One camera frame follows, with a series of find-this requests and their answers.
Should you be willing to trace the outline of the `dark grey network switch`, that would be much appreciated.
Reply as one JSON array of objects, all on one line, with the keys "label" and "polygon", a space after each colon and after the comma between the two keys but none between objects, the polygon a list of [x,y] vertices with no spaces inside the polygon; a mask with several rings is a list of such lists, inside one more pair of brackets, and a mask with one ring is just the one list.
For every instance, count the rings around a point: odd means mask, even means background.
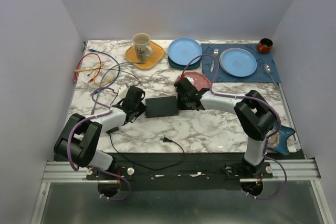
[{"label": "dark grey network switch", "polygon": [[179,114],[175,96],[148,98],[145,100],[145,105],[147,106],[145,112],[147,118],[160,118]]}]

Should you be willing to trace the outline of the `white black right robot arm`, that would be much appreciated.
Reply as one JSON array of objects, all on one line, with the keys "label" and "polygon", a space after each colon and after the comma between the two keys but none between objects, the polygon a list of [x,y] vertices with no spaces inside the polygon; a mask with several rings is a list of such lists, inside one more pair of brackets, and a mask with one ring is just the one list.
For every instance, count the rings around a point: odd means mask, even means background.
[{"label": "white black right robot arm", "polygon": [[245,95],[215,93],[212,88],[198,90],[186,77],[177,80],[174,86],[180,110],[218,110],[238,117],[248,136],[241,171],[249,178],[259,174],[266,144],[281,128],[278,113],[261,94],[256,90]]}]

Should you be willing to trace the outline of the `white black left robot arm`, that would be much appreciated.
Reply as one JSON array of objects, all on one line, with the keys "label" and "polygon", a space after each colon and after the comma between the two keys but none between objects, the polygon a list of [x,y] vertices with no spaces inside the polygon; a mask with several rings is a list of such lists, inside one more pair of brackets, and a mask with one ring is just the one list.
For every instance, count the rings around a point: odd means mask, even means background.
[{"label": "white black left robot arm", "polygon": [[54,145],[54,154],[66,159],[74,170],[92,167],[98,169],[104,179],[112,179],[116,166],[111,155],[97,149],[100,134],[134,122],[146,110],[144,97],[142,89],[131,86],[125,98],[108,106],[106,112],[71,115]]}]

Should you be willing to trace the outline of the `pink dotted plate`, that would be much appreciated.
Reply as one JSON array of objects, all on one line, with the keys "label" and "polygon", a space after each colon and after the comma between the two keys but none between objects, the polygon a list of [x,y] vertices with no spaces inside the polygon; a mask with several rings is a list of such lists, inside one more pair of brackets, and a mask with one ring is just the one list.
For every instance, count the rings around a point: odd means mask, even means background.
[{"label": "pink dotted plate", "polygon": [[178,76],[174,86],[176,88],[184,88],[186,90],[195,87],[197,91],[201,89],[209,90],[211,82],[199,72],[184,72],[181,76]]}]

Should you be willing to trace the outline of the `black power adapter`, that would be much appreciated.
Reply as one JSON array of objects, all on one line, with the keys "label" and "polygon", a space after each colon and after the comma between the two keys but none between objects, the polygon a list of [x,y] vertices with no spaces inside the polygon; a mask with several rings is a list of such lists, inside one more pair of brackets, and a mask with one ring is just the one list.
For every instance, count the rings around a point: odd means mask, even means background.
[{"label": "black power adapter", "polygon": [[112,134],[112,133],[114,133],[114,132],[117,132],[118,130],[119,130],[118,127],[114,127],[114,128],[112,128],[112,129],[110,129],[110,130],[107,130],[106,133],[107,133],[107,134]]}]

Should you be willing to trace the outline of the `dark teal coaster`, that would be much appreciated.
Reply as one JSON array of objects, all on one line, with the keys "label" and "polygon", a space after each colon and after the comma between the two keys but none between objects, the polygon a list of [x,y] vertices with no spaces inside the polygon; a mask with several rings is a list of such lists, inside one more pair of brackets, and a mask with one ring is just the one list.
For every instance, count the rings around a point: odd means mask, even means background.
[{"label": "dark teal coaster", "polygon": [[[178,70],[183,70],[185,68],[184,65],[179,65],[175,63],[170,57],[168,57],[168,63],[171,68],[178,69]],[[199,68],[201,65],[201,60],[199,59],[196,63],[190,64],[186,70],[194,70]]]}]

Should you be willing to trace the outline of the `light blue plate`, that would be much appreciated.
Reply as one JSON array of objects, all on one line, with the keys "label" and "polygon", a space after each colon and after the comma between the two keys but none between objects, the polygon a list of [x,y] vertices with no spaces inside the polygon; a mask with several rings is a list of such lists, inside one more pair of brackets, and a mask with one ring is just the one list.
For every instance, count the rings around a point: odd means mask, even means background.
[{"label": "light blue plate", "polygon": [[179,38],[170,43],[167,53],[173,62],[186,66],[197,62],[195,58],[202,54],[202,48],[194,39]]}]

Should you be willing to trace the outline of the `silver fork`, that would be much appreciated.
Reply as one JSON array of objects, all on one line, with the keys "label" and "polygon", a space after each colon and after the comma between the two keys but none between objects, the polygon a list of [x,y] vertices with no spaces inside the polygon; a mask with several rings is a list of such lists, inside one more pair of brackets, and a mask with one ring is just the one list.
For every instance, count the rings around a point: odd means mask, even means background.
[{"label": "silver fork", "polygon": [[213,62],[212,62],[211,68],[210,68],[211,72],[213,72],[213,70],[214,70],[214,66],[215,66],[215,62],[216,62],[216,57],[218,56],[218,52],[219,52],[219,49],[215,48],[214,52],[213,52],[214,59],[213,59]]}]

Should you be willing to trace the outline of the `yellow woven coaster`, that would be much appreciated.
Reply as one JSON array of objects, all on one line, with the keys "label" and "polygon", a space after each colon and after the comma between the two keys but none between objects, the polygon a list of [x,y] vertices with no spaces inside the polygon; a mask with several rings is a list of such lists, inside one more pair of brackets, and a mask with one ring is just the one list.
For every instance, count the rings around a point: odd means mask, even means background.
[{"label": "yellow woven coaster", "polygon": [[140,70],[150,70],[154,66],[156,66],[160,60],[165,55],[165,50],[162,46],[155,43],[151,40],[150,46],[153,49],[153,55],[150,56],[146,61],[141,62],[140,57],[136,53],[135,46],[132,45],[125,51],[124,57],[128,62],[131,62],[134,66],[136,66]]}]

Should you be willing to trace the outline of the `beige floral mug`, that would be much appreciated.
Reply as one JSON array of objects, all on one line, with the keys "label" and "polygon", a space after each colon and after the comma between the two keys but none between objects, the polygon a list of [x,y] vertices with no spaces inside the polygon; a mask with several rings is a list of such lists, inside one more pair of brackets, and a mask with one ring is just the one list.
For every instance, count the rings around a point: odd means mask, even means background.
[{"label": "beige floral mug", "polygon": [[133,45],[139,62],[146,62],[153,56],[150,36],[146,33],[138,33],[133,36]]}]

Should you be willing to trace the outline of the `blue plate on placemat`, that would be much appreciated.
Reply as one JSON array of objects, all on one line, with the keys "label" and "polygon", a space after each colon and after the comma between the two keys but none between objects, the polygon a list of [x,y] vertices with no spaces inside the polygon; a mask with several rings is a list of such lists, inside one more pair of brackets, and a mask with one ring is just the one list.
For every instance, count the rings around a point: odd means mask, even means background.
[{"label": "blue plate on placemat", "polygon": [[239,78],[251,76],[257,70],[255,57],[240,48],[224,50],[219,57],[219,63],[227,74]]}]

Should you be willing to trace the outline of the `blue cloth placemat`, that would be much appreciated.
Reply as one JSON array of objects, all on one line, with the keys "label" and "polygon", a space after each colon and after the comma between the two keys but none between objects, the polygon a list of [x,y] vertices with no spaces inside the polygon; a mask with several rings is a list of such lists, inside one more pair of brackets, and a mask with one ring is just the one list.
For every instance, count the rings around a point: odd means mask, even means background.
[{"label": "blue cloth placemat", "polygon": [[264,64],[268,64],[271,68],[271,75],[276,83],[280,83],[280,77],[278,74],[278,70],[273,58],[272,53],[263,54],[257,50],[256,44],[201,44],[202,50],[204,54],[213,54],[214,49],[219,49],[219,54],[221,54],[224,50],[229,48],[240,48],[245,49],[250,52],[257,61],[257,70],[251,76],[248,77],[234,77],[227,74],[222,67],[219,67],[218,74],[216,76],[216,83],[221,82],[260,82],[260,83],[272,83],[271,78],[264,71]]}]

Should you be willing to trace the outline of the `silver spoon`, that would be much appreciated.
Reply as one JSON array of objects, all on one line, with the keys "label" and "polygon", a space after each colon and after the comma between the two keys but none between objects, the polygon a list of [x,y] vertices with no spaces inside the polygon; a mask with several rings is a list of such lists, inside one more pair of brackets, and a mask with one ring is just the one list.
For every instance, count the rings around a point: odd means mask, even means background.
[{"label": "silver spoon", "polygon": [[273,79],[272,75],[271,75],[271,68],[268,64],[264,64],[264,71],[265,73],[267,73],[269,75],[269,77],[271,78],[273,84],[276,86],[277,83],[275,82],[275,80]]}]

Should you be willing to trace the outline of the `small red-brown bowl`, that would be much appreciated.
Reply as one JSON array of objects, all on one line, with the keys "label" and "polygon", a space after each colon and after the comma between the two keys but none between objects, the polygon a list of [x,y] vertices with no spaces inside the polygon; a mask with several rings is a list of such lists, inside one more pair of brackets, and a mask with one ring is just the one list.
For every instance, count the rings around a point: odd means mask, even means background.
[{"label": "small red-brown bowl", "polygon": [[272,47],[273,47],[273,41],[268,38],[261,39],[257,44],[257,50],[263,54],[271,52]]}]

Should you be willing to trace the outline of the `blue star-shaped dish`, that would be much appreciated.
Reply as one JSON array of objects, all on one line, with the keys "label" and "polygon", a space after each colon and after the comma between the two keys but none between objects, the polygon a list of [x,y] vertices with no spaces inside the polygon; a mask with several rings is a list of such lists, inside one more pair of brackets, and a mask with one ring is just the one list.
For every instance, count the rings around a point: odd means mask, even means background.
[{"label": "blue star-shaped dish", "polygon": [[289,155],[287,142],[294,134],[295,130],[293,128],[282,125],[279,132],[269,139],[267,148],[285,156]]}]

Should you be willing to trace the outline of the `aluminium rail frame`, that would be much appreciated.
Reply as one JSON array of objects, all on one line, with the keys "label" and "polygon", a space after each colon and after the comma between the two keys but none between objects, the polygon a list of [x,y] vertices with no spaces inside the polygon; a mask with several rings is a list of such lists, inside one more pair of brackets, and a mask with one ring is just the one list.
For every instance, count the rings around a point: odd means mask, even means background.
[{"label": "aluminium rail frame", "polygon": [[321,178],[314,159],[281,159],[266,160],[256,175],[243,171],[239,162],[233,158],[228,161],[223,155],[215,159],[213,153],[189,153],[185,161],[163,170],[150,170],[128,162],[121,162],[117,176],[98,171],[96,168],[80,168],[78,171],[66,162],[48,162],[45,166],[42,181],[44,183],[79,183],[99,182],[115,183],[125,178],[133,182],[136,179],[210,179],[232,180],[241,183],[268,181],[305,181]]}]

